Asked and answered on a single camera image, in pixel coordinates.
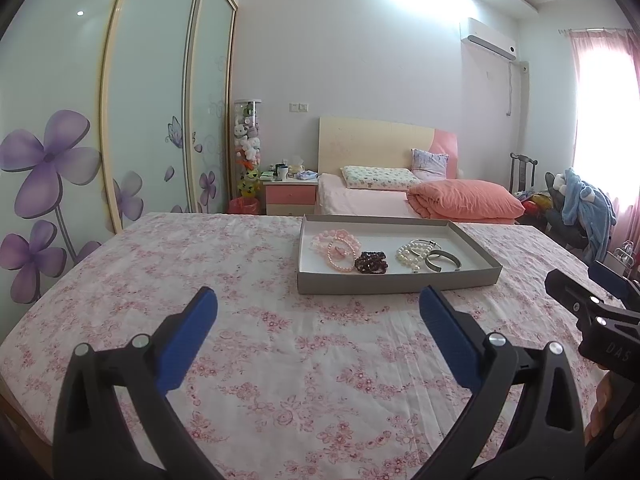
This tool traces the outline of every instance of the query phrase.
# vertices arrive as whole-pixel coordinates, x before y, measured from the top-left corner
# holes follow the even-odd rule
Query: blue gripper pad
[[[430,286],[420,293],[420,316],[458,384],[478,392],[482,385],[478,352]]]
[[[162,395],[180,387],[217,315],[218,298],[207,287],[178,314],[182,319],[156,359],[156,388]]]
[[[600,262],[593,262],[588,270],[589,279],[600,285],[604,290],[613,294],[619,300],[626,300],[629,294],[626,279],[617,275],[609,267]]]

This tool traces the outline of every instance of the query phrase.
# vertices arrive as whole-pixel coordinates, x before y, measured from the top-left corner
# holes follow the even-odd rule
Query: gray box
[[[311,238],[325,230],[347,229],[362,242],[363,251],[384,251],[389,264],[386,274],[343,274],[334,271],[321,255],[308,245]],[[396,260],[396,249],[412,238],[435,239],[443,250],[455,254],[462,268],[455,272],[424,272],[414,274]],[[414,218],[384,218],[361,216],[310,215],[300,228],[298,248],[298,292],[300,294],[402,294],[420,292],[433,285],[439,290],[494,285],[501,264],[471,236],[453,222]]]

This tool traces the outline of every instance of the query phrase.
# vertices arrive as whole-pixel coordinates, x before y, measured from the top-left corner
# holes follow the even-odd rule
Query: jewelry
[[[385,261],[386,254],[383,252],[371,253],[362,251],[353,263],[356,270],[362,274],[385,274],[389,264]]]
[[[420,264],[436,248],[442,249],[433,240],[411,240],[396,251],[396,259],[405,267],[409,267],[414,274],[420,272]]]
[[[431,270],[434,270],[435,272],[440,272],[442,270],[442,267],[434,265],[429,261],[429,259],[432,256],[442,256],[443,258],[446,258],[447,260],[451,260],[456,265],[456,268],[454,269],[454,272],[456,272],[457,270],[460,270],[460,267],[462,267],[462,263],[460,263],[460,260],[457,257],[455,257],[453,254],[447,253],[447,251],[434,249],[429,254],[427,254],[427,256],[425,256],[424,263],[427,265],[427,267],[429,267]]]
[[[329,248],[329,244],[336,238],[338,240],[344,240],[345,243],[354,249],[355,253],[360,253],[360,247],[362,246],[360,241],[345,229],[323,231],[312,238],[309,247],[311,247],[311,250],[324,256]],[[332,258],[334,260],[344,260],[346,258],[344,249],[342,247],[334,247],[332,249]]]
[[[351,272],[353,270],[353,263],[349,264],[347,267],[345,266],[340,266],[337,263],[334,262],[334,257],[332,256],[334,250],[337,250],[338,248],[335,247],[335,244],[337,243],[343,243],[344,245],[347,246],[348,251],[351,253],[351,258],[353,258],[353,261],[355,263],[356,260],[356,248],[354,248],[351,245],[351,242],[348,242],[347,240],[343,239],[343,238],[338,238],[335,237],[333,240],[331,240],[329,242],[329,245],[326,249],[326,259],[327,262],[329,263],[329,265],[331,267],[333,267],[335,270],[337,270],[338,272]],[[340,254],[342,257],[340,259],[345,259],[346,258],[346,254],[344,252],[338,252],[338,254]]]

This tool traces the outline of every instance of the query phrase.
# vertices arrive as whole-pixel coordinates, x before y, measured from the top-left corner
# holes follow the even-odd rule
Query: blue plush clothing
[[[611,200],[599,188],[580,179],[574,168],[564,171],[566,192],[562,208],[564,225],[574,225],[576,219],[587,231],[589,245],[584,250],[583,259],[587,265],[595,260],[601,262],[607,254],[609,232],[616,224],[616,213]],[[586,202],[585,197],[591,192],[595,194],[593,203]]]

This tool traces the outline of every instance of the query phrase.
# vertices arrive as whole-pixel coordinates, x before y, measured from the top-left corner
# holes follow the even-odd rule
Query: floral tablecloth
[[[565,346],[582,411],[602,373],[577,355],[574,318],[549,298],[559,268],[597,294],[586,267],[534,228],[461,224],[504,269],[497,285],[445,293],[514,344]],[[417,309],[417,294],[300,296],[299,218],[149,214],[98,248],[34,305],[0,347],[0,374],[52,439],[72,349],[152,333],[208,285],[218,319],[168,399],[227,478],[410,478],[470,394],[457,386]],[[157,457],[129,398],[121,406],[142,455]],[[482,456],[495,453],[514,389]]]

